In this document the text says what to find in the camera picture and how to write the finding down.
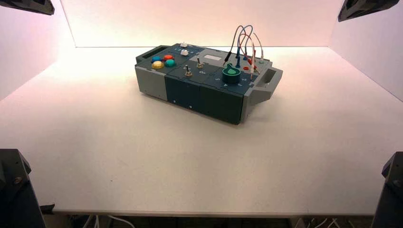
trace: white backdrop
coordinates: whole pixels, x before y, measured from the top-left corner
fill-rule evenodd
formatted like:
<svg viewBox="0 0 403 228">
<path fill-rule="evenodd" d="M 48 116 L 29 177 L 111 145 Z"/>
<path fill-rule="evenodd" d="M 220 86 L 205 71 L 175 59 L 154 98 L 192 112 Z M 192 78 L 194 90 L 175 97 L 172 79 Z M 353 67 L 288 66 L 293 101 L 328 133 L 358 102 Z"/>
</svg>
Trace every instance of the white backdrop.
<svg viewBox="0 0 403 228">
<path fill-rule="evenodd" d="M 52 16 L 0 7 L 0 100 L 74 47 L 59 0 Z"/>
<path fill-rule="evenodd" d="M 252 24 L 264 46 L 327 46 L 343 0 L 62 0 L 77 47 L 228 46 Z"/>
<path fill-rule="evenodd" d="M 330 48 L 403 100 L 403 2 L 337 23 Z"/>
</svg>

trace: white tabletop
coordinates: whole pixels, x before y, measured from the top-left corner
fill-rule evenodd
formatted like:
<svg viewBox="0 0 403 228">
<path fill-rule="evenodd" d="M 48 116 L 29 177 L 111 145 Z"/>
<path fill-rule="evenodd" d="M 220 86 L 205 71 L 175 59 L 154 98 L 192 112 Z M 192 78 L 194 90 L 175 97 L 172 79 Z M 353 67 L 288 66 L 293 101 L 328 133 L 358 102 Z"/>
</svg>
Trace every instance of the white tabletop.
<svg viewBox="0 0 403 228">
<path fill-rule="evenodd" d="M 267 48 L 282 80 L 232 125 L 141 94 L 134 57 L 149 49 L 78 48 L 0 101 L 0 147 L 30 162 L 41 205 L 127 215 L 374 213 L 381 168 L 403 148 L 403 104 L 335 52 Z"/>
</svg>

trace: white label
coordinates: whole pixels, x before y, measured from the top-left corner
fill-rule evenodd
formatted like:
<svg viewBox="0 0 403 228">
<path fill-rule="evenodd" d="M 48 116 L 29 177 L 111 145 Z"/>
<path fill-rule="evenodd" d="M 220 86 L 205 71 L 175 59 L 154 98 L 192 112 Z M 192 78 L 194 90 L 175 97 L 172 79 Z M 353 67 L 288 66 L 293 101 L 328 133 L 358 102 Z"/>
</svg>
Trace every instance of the white label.
<svg viewBox="0 0 403 228">
<path fill-rule="evenodd" d="M 205 55 L 204 57 L 205 57 L 205 58 L 212 59 L 212 60 L 217 60 L 217 61 L 219 61 L 220 59 L 222 59 L 221 57 L 212 56 L 212 55 Z"/>
</svg>

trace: blue wire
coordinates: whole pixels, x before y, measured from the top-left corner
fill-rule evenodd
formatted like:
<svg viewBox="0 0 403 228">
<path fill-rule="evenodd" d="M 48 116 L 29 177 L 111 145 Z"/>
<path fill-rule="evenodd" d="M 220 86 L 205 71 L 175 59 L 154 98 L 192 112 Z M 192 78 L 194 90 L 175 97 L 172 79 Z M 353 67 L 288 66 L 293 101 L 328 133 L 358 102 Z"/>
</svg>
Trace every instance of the blue wire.
<svg viewBox="0 0 403 228">
<path fill-rule="evenodd" d="M 239 47 L 240 35 L 242 34 L 242 31 L 246 34 L 245 29 L 246 29 L 247 27 L 250 27 L 249 37 L 252 35 L 252 32 L 253 32 L 253 26 L 252 26 L 252 25 L 247 25 L 247 26 L 245 26 L 245 27 L 242 28 L 241 32 L 240 32 L 239 35 L 238 35 L 238 42 L 237 42 L 238 50 L 237 50 L 237 56 L 239 56 L 239 54 L 240 54 L 240 47 Z M 246 43 L 245 43 L 245 53 L 246 53 L 246 45 L 247 45 L 247 43 L 248 43 L 248 41 L 249 41 L 249 37 L 246 39 Z"/>
</svg>

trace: gray handle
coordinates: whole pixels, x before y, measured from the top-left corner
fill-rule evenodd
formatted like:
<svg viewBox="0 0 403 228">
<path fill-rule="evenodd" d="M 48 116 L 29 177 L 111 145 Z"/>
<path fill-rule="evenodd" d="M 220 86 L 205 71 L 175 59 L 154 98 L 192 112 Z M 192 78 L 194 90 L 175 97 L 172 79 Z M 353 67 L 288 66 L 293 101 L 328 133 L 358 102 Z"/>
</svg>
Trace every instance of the gray handle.
<svg viewBox="0 0 403 228">
<path fill-rule="evenodd" d="M 268 70 L 262 77 L 258 77 L 249 96 L 250 104 L 257 105 L 258 103 L 269 100 L 280 82 L 282 75 L 283 71 L 276 69 Z"/>
</svg>

